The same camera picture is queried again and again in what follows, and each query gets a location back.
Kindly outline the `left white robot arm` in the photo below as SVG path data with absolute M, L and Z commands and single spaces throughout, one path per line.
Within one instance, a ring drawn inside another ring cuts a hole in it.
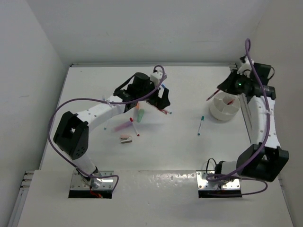
M 114 116 L 135 108 L 141 101 L 160 111 L 170 106 L 169 89 L 165 88 L 159 94 L 160 86 L 166 78 L 163 70 L 154 70 L 151 75 L 137 72 L 117 87 L 108 99 L 99 100 L 98 105 L 77 113 L 67 111 L 62 115 L 53 141 L 70 157 L 86 182 L 91 182 L 98 172 L 98 168 L 86 154 L 89 134 Z

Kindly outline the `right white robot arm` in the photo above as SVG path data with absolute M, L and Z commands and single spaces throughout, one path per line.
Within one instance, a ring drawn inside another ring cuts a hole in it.
M 247 177 L 272 182 L 289 160 L 277 138 L 274 107 L 276 91 L 268 85 L 273 67 L 243 60 L 237 70 L 218 85 L 230 95 L 246 97 L 251 130 L 251 145 L 236 161 L 220 161 L 215 167 L 217 177 Z

